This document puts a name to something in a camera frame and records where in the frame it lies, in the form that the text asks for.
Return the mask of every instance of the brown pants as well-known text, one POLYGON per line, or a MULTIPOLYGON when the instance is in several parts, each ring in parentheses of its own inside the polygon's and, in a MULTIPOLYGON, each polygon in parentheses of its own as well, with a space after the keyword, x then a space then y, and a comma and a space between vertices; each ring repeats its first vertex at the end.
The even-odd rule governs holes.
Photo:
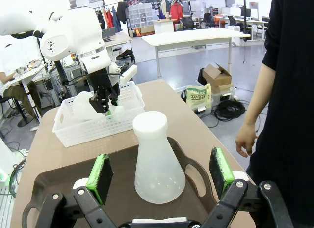
MULTIPOLYGON (((39 114, 41 115, 41 102, 40 102, 40 98, 39 95, 37 93, 37 89, 36 89, 36 84, 32 81, 27 85, 30 95, 32 97, 32 99, 34 100, 34 103, 39 111, 39 114)), ((15 85, 15 86, 11 86, 8 89, 6 89, 3 93, 4 97, 10 97, 10 98, 14 98, 16 100, 19 100, 22 102, 24 108, 26 109, 26 111, 29 113, 29 115, 31 115, 33 118, 37 118, 36 114, 33 110, 33 107, 31 106, 28 96, 24 90, 24 88, 22 86, 19 85, 15 85)))

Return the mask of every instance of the brown table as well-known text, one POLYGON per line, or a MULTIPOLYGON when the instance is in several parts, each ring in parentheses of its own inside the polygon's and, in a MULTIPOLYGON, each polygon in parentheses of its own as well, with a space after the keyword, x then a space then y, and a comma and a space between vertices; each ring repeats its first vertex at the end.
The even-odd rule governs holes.
MULTIPOLYGON (((145 110, 160 111, 166 114, 168 136, 175 139, 185 154, 199 162, 208 174, 210 174, 208 167, 210 153, 214 147, 220 147, 224 150, 232 170, 243 171, 243 168, 222 143, 165 81, 152 81, 138 86, 143 93, 143 100, 146 104, 145 110)), ((130 130, 65 148, 52 132, 56 112, 57 108, 44 115, 31 145, 13 208, 11 219, 11 227, 13 228, 21 227, 22 213, 30 201, 37 175, 95 158, 102 153, 112 153, 138 144, 136 135, 133 130, 130 130)), ((199 189, 199 194, 204 193, 201 180, 196 175, 193 176, 193 179, 199 189)), ((218 200, 216 191, 213 193, 215 199, 218 200)), ((37 217, 38 212, 33 209, 28 217, 28 228, 35 226, 37 217)), ((238 212, 231 227, 251 228, 255 226, 248 213, 238 212)))

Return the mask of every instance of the brown tray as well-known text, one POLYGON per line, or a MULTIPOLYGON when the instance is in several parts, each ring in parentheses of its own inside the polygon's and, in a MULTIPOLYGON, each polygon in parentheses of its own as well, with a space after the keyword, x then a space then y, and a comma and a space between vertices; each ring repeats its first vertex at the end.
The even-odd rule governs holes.
MULTIPOLYGON (((210 180, 204 168, 194 160, 186 157, 177 142, 168 138, 170 145, 183 169, 191 164, 201 175, 205 185, 205 195, 199 196, 192 178, 186 176, 186 184, 182 194, 167 204, 152 204, 143 200, 134 187, 135 168, 138 146, 130 147, 109 155, 114 172, 108 192, 104 211, 116 226, 130 222, 134 218, 166 219, 170 217, 187 217, 190 220, 203 222, 216 201, 212 194, 210 180)), ((95 159, 73 164, 67 167, 39 174, 34 182, 30 203, 24 210, 22 220, 27 219, 32 208, 41 210, 45 196, 50 192, 71 193, 74 183, 88 177, 95 159)), ((75 228, 89 227, 87 221, 78 219, 75 228)))

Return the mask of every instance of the mannequin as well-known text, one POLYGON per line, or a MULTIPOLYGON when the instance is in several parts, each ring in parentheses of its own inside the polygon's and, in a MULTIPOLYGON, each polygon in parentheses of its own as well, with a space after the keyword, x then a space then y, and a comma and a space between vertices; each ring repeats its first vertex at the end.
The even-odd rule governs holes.
POLYGON ((170 2, 168 0, 161 0, 160 7, 161 7, 162 14, 165 16, 164 18, 169 19, 170 2))

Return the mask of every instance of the white bottle cap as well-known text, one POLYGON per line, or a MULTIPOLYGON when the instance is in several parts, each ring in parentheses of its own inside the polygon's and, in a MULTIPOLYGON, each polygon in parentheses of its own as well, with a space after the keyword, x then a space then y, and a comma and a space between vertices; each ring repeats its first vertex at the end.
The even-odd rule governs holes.
POLYGON ((133 120, 133 129, 138 137, 156 138, 166 134, 167 128, 167 117, 161 112, 144 112, 133 120))

